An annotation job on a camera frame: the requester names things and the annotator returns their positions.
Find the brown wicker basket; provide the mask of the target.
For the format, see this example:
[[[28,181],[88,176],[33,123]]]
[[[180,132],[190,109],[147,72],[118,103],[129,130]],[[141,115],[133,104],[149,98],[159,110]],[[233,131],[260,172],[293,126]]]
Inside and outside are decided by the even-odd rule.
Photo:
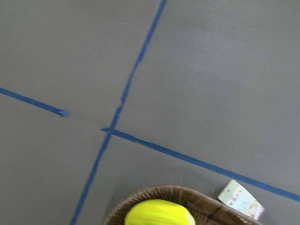
[[[187,208],[197,225],[260,225],[261,223],[196,190],[178,185],[144,187],[118,203],[103,220],[104,225],[123,225],[136,204],[161,199]]]

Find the white basket tag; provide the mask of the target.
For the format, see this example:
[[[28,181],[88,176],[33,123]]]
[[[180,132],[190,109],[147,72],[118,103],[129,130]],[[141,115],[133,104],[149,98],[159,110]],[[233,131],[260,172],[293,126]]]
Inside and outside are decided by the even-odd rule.
[[[265,208],[237,181],[230,180],[217,196],[225,205],[258,220]]]

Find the yellow starfruit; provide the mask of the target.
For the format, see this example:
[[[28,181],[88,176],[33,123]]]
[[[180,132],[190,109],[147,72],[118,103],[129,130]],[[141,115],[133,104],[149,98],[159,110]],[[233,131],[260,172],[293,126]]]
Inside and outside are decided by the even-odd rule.
[[[151,199],[140,202],[126,214],[126,225],[195,225],[191,213],[180,204]]]

